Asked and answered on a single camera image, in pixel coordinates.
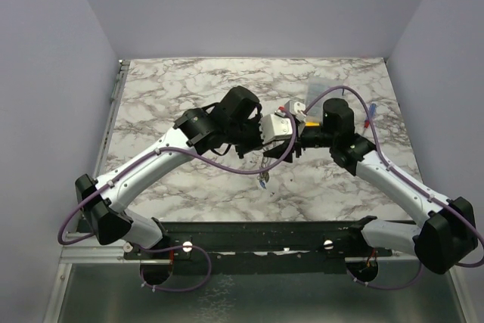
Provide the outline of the perforated metal ring disc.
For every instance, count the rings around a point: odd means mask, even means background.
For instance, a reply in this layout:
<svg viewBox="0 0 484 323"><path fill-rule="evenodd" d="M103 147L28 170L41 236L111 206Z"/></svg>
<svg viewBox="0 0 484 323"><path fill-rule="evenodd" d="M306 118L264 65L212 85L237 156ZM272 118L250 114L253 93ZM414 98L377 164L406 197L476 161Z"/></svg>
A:
<svg viewBox="0 0 484 323"><path fill-rule="evenodd" d="M260 175L263 179L265 178L265 175L267 174L267 172L265 171L265 168L267 168L270 165L270 162L271 162L271 159L269 157L262 156L262 160L261 160L259 168L262 169L262 172L260 173Z"/></svg>

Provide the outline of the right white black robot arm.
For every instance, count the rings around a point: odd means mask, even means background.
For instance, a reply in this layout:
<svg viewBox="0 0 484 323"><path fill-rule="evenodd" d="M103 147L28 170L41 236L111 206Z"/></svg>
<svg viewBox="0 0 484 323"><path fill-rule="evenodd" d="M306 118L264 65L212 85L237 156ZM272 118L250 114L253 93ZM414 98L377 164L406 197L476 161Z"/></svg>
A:
<svg viewBox="0 0 484 323"><path fill-rule="evenodd" d="M263 143L279 142L264 155L290 163L307 148L328 148L335 164L382 191L411 217L410 225L364 219L347 238L353 254L364 256L374 247L396 250L416 256L431 272L444 274L463 266L463 258L483 243L472 204L463 197L447 198L393 164L377 141L356 132L346 101L326 100L316 126L306 123L306 115L297 104L287 103L264 116L259 126Z"/></svg>

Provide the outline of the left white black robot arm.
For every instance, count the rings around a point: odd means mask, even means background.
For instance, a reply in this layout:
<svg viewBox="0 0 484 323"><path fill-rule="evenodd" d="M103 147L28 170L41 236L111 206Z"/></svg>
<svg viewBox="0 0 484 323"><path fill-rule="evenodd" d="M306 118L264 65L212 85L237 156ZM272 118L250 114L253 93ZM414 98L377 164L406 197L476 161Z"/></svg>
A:
<svg viewBox="0 0 484 323"><path fill-rule="evenodd" d="M161 257L167 240L160 223L133 213L131 202L164 175L223 144L239 148L240 154L260 148L261 111L258 97L236 86L220 102L186 110L154 145L125 165L97 178L78 177L77 200L98 243L128 239L150 258Z"/></svg>

